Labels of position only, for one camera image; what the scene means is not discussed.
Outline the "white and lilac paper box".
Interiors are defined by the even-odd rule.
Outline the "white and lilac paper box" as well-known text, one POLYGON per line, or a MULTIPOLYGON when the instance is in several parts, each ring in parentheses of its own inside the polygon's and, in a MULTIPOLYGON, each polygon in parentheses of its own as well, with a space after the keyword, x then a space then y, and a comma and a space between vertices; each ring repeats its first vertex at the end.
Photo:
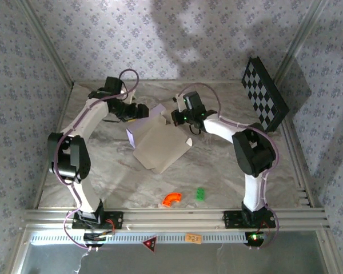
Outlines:
POLYGON ((152 108, 149 117, 137 119, 126 128, 133 156, 147 169, 163 173, 193 145, 193 141, 167 118, 162 104, 152 108))

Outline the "aluminium table edge strip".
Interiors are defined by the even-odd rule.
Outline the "aluminium table edge strip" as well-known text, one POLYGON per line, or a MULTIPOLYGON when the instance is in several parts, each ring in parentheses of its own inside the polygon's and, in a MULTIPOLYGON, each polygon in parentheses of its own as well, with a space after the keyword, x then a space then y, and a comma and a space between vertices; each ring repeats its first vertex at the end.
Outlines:
MULTIPOLYGON (((103 86, 105 84, 105 79, 103 80, 77 80, 74 83, 78 85, 95 85, 103 86)), ((175 84, 191 84, 191 83, 206 83, 206 84, 219 84, 219 83, 241 83, 241 80, 181 80, 181 79, 142 79, 139 83, 175 83, 175 84)))

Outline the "black checkerboard calibration board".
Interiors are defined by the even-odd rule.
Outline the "black checkerboard calibration board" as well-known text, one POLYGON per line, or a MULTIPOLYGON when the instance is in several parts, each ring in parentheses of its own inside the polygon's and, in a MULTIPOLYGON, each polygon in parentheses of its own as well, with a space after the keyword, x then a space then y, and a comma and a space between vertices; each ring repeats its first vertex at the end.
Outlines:
POLYGON ((259 57, 250 58, 241 83, 265 132, 274 132, 289 108, 259 57))

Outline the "orange curved toy brick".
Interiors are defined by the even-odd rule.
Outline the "orange curved toy brick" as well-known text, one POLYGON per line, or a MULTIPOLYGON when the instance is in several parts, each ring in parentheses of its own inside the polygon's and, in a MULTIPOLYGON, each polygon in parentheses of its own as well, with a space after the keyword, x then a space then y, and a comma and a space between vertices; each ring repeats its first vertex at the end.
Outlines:
POLYGON ((182 194, 180 192, 171 192, 164 197, 162 205, 164 207, 171 207, 173 204, 179 203, 181 199, 182 194))

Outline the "red triangle sign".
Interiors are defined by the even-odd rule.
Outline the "red triangle sign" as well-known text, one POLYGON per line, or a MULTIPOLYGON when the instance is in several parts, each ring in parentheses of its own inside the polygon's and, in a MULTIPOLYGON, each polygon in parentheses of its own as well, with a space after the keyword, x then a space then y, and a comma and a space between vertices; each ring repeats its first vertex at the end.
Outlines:
POLYGON ((157 243, 157 236, 152 236, 142 242, 143 246, 145 246, 148 250, 150 250, 152 253, 155 252, 155 247, 157 243))

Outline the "grey metal sheet panel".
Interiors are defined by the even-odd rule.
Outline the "grey metal sheet panel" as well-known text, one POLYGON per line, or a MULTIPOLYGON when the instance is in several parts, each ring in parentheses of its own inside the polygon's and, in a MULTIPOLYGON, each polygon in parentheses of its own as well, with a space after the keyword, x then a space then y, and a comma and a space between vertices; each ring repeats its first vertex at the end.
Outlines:
POLYGON ((54 229, 23 235, 9 274, 343 274, 323 230, 281 231, 267 247, 248 243, 103 244, 87 251, 54 229))

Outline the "aluminium mounting rail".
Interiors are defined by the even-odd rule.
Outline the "aluminium mounting rail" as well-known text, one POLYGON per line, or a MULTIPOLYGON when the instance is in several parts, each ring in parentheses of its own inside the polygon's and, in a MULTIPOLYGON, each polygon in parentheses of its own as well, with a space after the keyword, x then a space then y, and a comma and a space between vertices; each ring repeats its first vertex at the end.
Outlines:
MULTIPOLYGON (((68 208, 27 210, 24 222, 32 228, 62 228, 68 208)), ((132 208, 123 209, 122 232, 192 232, 223 231, 224 209, 213 208, 132 208)), ((275 210, 280 231, 315 231, 328 229, 322 208, 275 210)))

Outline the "aluminium frame post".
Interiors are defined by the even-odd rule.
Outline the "aluminium frame post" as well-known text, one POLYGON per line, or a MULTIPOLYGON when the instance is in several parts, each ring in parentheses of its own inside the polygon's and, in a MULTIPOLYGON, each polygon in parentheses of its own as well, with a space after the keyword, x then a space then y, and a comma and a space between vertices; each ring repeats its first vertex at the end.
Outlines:
POLYGON ((21 12, 26 17, 28 24, 30 25, 34 34, 40 41, 43 49, 46 51, 49 59, 52 61, 55 69, 57 70, 64 84, 67 85, 68 88, 72 88, 74 81, 72 80, 72 77, 67 71, 63 60, 58 54, 54 46, 54 43, 52 42, 50 36, 46 32, 32 4, 30 3, 29 0, 15 0, 15 2, 17 3, 18 7, 21 9, 21 12))
POLYGON ((312 0, 311 4, 303 17, 299 28, 287 50, 284 54, 282 62, 280 63, 277 72, 274 76, 275 84, 280 87, 286 74, 289 72, 296 56, 301 50, 301 47, 305 43, 307 37, 313 30, 314 26, 319 20, 320 15, 327 6, 329 0, 312 0))

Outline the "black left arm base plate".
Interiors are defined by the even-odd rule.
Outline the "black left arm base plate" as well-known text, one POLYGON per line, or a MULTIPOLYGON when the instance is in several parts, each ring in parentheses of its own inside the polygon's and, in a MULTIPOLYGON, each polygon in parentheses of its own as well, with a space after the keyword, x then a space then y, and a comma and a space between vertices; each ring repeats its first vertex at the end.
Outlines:
POLYGON ((77 212, 74 214, 72 229, 121 229, 123 212, 105 211, 101 213, 77 212))

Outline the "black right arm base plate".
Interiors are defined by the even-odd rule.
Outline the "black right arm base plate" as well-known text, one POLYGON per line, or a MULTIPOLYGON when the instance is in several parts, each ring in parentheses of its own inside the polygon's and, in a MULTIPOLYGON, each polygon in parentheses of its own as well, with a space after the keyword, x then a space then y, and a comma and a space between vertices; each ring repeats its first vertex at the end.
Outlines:
POLYGON ((261 212, 249 213, 248 211, 224 211, 222 217, 226 229, 276 228, 274 215, 265 209, 261 212))

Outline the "slotted aluminium table side rail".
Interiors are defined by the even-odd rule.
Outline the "slotted aluminium table side rail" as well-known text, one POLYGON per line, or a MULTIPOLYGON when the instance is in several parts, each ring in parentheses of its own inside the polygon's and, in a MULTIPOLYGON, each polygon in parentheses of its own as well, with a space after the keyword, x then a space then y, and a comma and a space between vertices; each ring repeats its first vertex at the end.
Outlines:
POLYGON ((316 198, 310 189, 310 174, 306 168, 306 160, 296 133, 293 123, 292 109, 290 107, 288 113, 280 124, 280 131, 289 154, 297 195, 300 200, 299 205, 301 207, 318 207, 316 204, 316 198))

